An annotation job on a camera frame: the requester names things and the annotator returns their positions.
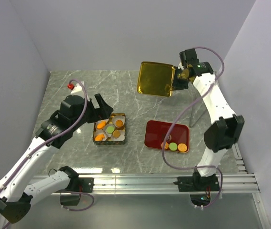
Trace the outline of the orange fish cookie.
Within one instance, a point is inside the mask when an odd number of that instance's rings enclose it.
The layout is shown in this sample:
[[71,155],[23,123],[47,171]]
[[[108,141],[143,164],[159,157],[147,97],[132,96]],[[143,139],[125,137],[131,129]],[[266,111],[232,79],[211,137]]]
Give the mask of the orange fish cookie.
[[103,141],[103,139],[105,139],[105,135],[104,134],[98,134],[95,136],[94,140],[95,141]]
[[98,123],[96,124],[96,128],[97,128],[97,129],[103,129],[104,126],[105,126],[106,124],[107,124],[106,121],[100,121],[100,122],[98,122]]

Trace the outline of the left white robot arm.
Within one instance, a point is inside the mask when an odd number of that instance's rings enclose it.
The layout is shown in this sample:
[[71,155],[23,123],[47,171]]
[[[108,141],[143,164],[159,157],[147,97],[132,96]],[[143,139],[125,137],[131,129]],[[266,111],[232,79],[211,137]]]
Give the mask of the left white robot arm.
[[57,191],[81,190],[79,174],[64,166],[54,175],[34,184],[30,181],[39,167],[47,162],[73,133],[85,123],[95,123],[110,117],[113,108],[100,94],[95,94],[99,107],[91,99],[67,96],[35,134],[26,152],[0,180],[0,214],[11,224],[19,222],[36,203]]

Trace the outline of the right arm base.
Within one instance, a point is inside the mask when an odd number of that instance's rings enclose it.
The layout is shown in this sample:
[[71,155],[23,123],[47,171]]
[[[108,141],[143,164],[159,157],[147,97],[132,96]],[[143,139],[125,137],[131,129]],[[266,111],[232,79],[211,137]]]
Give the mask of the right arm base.
[[215,174],[202,177],[199,173],[194,172],[191,177],[177,177],[173,182],[178,186],[179,192],[194,192],[190,194],[190,199],[194,207],[206,208],[214,201],[211,198],[212,191],[218,191],[217,198],[219,198],[222,188],[222,183],[218,180]]

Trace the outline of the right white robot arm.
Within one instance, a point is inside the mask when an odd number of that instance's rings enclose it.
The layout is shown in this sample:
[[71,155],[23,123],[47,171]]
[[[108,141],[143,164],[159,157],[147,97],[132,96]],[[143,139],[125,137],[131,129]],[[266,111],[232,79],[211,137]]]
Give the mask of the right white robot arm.
[[236,115],[219,88],[222,73],[215,73],[209,62],[201,62],[194,48],[181,51],[179,56],[171,88],[183,90],[191,83],[200,94],[197,101],[204,102],[211,120],[203,137],[206,148],[195,169],[198,175],[192,179],[195,189],[204,190],[222,157],[238,142],[245,121],[242,115]]

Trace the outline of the orange round chip cookie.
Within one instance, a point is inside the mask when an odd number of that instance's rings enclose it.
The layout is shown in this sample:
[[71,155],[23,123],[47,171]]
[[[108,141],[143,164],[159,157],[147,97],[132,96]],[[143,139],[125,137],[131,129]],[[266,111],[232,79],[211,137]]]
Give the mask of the orange round chip cookie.
[[124,125],[124,122],[123,122],[122,120],[117,120],[117,121],[115,122],[115,125],[116,125],[118,128],[120,128],[120,127],[122,127],[122,126]]

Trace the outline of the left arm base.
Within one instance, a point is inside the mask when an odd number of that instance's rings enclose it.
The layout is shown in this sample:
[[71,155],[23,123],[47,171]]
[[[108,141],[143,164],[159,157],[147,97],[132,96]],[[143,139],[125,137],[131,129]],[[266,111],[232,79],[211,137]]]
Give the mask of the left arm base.
[[[61,206],[70,211],[81,211],[89,209],[95,202],[95,198],[91,194],[93,192],[93,186],[94,178],[92,177],[77,178],[73,180],[72,184],[63,190],[65,195],[60,195]],[[82,196],[88,196],[91,198],[91,203],[83,209],[70,209],[69,206],[77,206],[80,204]]]

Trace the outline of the orange swirl cookie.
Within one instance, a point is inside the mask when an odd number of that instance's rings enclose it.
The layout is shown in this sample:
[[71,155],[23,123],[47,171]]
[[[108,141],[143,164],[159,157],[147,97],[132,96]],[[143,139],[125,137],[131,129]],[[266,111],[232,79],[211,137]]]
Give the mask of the orange swirl cookie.
[[120,135],[121,135],[120,130],[115,130],[115,131],[112,133],[112,136],[113,136],[114,138],[119,138]]

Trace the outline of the gold tin lid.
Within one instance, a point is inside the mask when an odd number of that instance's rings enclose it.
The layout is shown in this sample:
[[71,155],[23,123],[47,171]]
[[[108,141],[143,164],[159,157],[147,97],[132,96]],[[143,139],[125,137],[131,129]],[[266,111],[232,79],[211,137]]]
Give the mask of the gold tin lid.
[[142,62],[137,82],[139,94],[171,97],[175,67],[159,62]]

